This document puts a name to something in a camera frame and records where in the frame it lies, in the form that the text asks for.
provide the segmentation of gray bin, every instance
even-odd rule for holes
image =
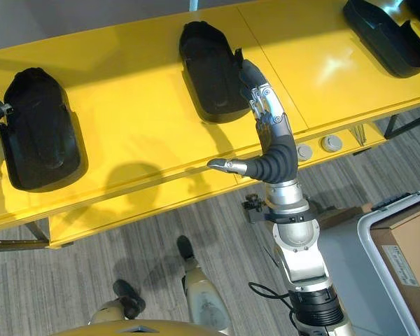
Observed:
[[[321,231],[318,245],[333,283],[359,336],[419,335],[375,243],[370,227],[420,202],[420,192]]]

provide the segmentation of yellow table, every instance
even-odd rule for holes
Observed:
[[[382,143],[371,124],[363,145],[347,129],[420,106],[420,74],[400,79],[381,69],[346,26],[342,6],[259,1],[0,50],[0,97],[16,72],[45,69],[68,94],[88,163],[65,188],[23,192],[10,185],[0,147],[0,230],[49,216],[50,247],[58,247],[252,183],[205,170],[210,158],[252,156],[260,146],[249,114],[221,125],[198,118],[178,52],[183,25],[192,20],[219,28],[261,68],[297,142],[313,147],[302,167]],[[415,27],[420,35],[417,21]],[[333,132],[344,147],[328,153],[319,142]]]

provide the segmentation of striped carpet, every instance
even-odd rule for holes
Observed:
[[[408,122],[420,108],[400,117]],[[384,127],[385,120],[379,122]],[[350,207],[420,190],[420,127],[357,156],[299,173],[304,192],[323,206]],[[254,295],[248,281],[283,292],[240,202],[259,185],[97,234],[58,251],[0,253],[0,335],[47,335],[88,322],[128,280],[146,301],[143,319],[188,320],[175,239],[185,234],[216,284],[238,335],[296,335],[280,302]],[[24,228],[0,237],[26,237]]]

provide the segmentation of silver metal joint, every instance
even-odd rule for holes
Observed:
[[[225,173],[245,175],[247,164],[242,160],[212,159],[207,163],[208,168],[216,169]]]
[[[309,209],[297,179],[278,184],[265,183],[266,204],[276,214],[296,214]]]

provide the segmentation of robotic hand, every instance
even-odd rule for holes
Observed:
[[[246,85],[241,94],[251,105],[263,154],[248,160],[213,159],[207,166],[265,183],[268,209],[262,214],[262,228],[272,240],[299,334],[355,335],[317,247],[319,224],[296,179],[298,157],[284,108],[250,61],[242,62],[240,78]]]
[[[246,86],[241,95],[251,105],[263,155],[250,160],[213,159],[207,166],[266,183],[295,179],[297,153],[288,118],[279,98],[260,70],[246,59],[242,62],[240,78]]]

